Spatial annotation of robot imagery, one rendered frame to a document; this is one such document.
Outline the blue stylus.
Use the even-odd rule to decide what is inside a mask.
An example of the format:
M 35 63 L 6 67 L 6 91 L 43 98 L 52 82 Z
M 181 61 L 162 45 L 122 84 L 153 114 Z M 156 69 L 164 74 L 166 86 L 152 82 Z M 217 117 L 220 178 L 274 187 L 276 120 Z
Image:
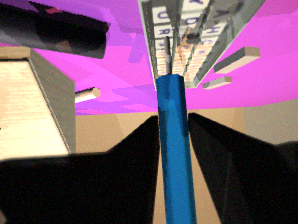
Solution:
M 164 52 L 156 89 L 166 224 L 197 224 L 184 77 L 172 73 L 168 36 Z

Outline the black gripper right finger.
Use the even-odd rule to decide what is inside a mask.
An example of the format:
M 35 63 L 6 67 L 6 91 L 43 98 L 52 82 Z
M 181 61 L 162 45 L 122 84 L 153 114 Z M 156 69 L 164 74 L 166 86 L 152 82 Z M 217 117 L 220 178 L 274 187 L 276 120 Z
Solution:
M 188 129 L 220 224 L 294 224 L 298 141 L 275 145 L 197 113 Z

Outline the beige keyboard with letter keys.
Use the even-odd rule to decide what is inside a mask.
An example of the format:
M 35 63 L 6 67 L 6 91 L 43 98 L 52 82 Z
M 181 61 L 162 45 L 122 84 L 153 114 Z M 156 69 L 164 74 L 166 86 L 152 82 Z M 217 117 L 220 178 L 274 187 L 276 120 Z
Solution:
M 137 0 L 155 91 L 166 75 L 164 37 L 172 73 L 197 88 L 267 0 Z

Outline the dark grey stylus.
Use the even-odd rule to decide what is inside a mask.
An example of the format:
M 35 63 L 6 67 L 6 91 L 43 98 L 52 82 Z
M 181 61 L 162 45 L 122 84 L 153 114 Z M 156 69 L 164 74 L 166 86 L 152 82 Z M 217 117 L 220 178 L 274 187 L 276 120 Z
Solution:
M 103 59 L 106 33 L 0 6 L 0 43 Z

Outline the beige cylinder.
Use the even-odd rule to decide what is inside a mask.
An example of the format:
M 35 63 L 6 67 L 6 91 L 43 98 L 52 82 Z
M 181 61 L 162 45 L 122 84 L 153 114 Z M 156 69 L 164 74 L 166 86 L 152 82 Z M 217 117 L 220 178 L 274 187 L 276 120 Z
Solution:
M 101 92 L 98 88 L 89 89 L 75 94 L 75 103 L 100 97 Z

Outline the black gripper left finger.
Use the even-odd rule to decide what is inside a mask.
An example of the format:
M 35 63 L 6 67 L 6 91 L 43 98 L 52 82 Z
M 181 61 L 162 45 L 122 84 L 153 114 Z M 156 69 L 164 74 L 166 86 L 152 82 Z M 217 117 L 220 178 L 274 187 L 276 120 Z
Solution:
M 106 152 L 0 159 L 0 211 L 105 210 L 113 224 L 153 224 L 160 155 L 158 115 Z

